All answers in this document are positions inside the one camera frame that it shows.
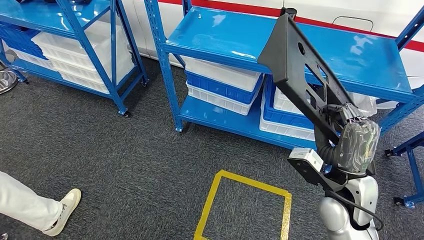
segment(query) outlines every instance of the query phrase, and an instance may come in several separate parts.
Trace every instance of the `hole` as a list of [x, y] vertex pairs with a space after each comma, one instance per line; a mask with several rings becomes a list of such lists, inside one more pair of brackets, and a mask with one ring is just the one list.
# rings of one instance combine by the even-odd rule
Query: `hole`
[[327, 76], [327, 73], [321, 68], [320, 65], [316, 65], [319, 69], [319, 72], [321, 73], [321, 76], [323, 79], [325, 79], [325, 81], [328, 83], [329, 82], [329, 77]]
[[313, 109], [317, 109], [317, 101], [308, 90], [305, 90], [305, 98], [309, 100], [308, 102], [313, 107]]
[[304, 56], [305, 55], [305, 48], [304, 48], [304, 46], [302, 45], [302, 43], [298, 43], [297, 44], [297, 46], [299, 47], [299, 51], [300, 51], [300, 53]]
[[309, 87], [323, 100], [326, 102], [326, 96], [327, 96], [327, 89], [326, 85], [321, 81], [321, 78], [317, 76], [317, 74], [309, 67], [309, 65], [305, 64], [306, 68], [309, 70], [309, 72], [305, 71], [305, 80]]

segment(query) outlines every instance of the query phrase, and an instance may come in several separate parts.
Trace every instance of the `black cable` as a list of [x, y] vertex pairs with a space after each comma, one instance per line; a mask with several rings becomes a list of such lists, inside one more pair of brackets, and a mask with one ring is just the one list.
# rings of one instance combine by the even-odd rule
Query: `black cable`
[[353, 201], [350, 201], [350, 200], [342, 197], [341, 195], [339, 195], [338, 193], [336, 193], [334, 191], [327, 191], [327, 192], [330, 193], [331, 195], [333, 195], [333, 197], [335, 197], [336, 199], [344, 202], [345, 204], [354, 206], [355, 208], [357, 208], [357, 209], [359, 209], [361, 211], [364, 211], [367, 214], [371, 215], [373, 218], [377, 219], [380, 222], [380, 227], [375, 227], [375, 230], [377, 230], [377, 232], [380, 231], [380, 230], [382, 230], [384, 228], [384, 222], [374, 212], [366, 209], [363, 206], [360, 206], [360, 205], [354, 203]]

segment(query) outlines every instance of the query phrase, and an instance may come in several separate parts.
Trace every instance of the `stacked crate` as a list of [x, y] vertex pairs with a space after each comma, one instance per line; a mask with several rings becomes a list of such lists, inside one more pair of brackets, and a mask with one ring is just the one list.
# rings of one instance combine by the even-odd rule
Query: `stacked crate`
[[184, 61], [189, 96], [241, 115], [249, 113], [263, 74], [191, 57]]
[[261, 131], [315, 141], [312, 122], [275, 86], [272, 77], [263, 86], [261, 111]]
[[[95, 21], [85, 30], [85, 34], [110, 79], [112, 77], [110, 23]], [[64, 80], [105, 94], [109, 93], [78, 40], [47, 32], [36, 35], [32, 40], [42, 49]], [[116, 84], [119, 84], [133, 68], [132, 56], [127, 49], [127, 38], [122, 28], [116, 26]]]
[[0, 39], [16, 53], [17, 57], [41, 67], [54, 70], [52, 63], [31, 39], [40, 31], [0, 21]]

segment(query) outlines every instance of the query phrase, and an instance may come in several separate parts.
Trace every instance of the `blue plastic crate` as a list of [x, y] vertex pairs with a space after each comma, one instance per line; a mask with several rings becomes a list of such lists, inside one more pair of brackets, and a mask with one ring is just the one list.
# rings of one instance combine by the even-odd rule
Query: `blue plastic crate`
[[38, 33], [40, 33], [38, 30], [0, 21], [0, 39], [3, 39], [10, 48], [41, 59], [47, 59], [43, 56], [41, 48], [31, 41]]
[[296, 126], [299, 128], [314, 129], [314, 125], [306, 116], [273, 108], [276, 86], [273, 82], [272, 77], [267, 77], [265, 81], [265, 106], [263, 109], [264, 120], [274, 123]]
[[255, 93], [261, 88], [263, 82], [263, 74], [261, 74], [253, 91], [249, 92], [189, 71], [185, 71], [185, 74], [187, 75], [187, 84], [243, 104], [250, 104], [252, 102]]

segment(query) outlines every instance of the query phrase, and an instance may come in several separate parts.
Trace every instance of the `red stripe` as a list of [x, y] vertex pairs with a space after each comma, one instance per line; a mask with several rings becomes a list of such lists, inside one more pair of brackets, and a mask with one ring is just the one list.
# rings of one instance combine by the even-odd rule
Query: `red stripe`
[[[161, 3], [167, 3], [167, 4], [177, 4], [177, 5], [182, 4], [182, 0], [158, 0], [158, 1]], [[270, 8], [270, 7], [252, 6], [252, 5], [244, 5], [244, 4], [238, 4], [238, 3], [212, 1], [212, 0], [192, 0], [191, 3], [194, 6], [200, 6], [200, 7], [211, 8], [211, 9], [219, 9], [219, 10], [231, 11], [231, 12], [237, 12], [237, 13], [256, 14], [256, 15], [263, 15], [263, 16], [270, 16], [270, 17], [280, 16], [280, 9]], [[312, 20], [309, 18], [304, 18], [299, 16], [296, 17], [296, 22], [330, 28], [330, 29], [350, 31], [350, 32], [360, 33], [360, 34], [370, 34], [370, 35], [387, 37], [392, 39], [395, 38], [393, 36], [384, 35], [384, 34], [380, 34], [376, 32], [364, 31], [364, 30], [360, 30], [360, 29], [356, 29], [352, 27], [336, 25], [336, 24], [332, 24], [332, 23], [328, 23], [324, 21], [317, 21], [317, 20]], [[424, 42], [410, 41], [405, 48], [419, 51], [419, 52], [424, 52]]]

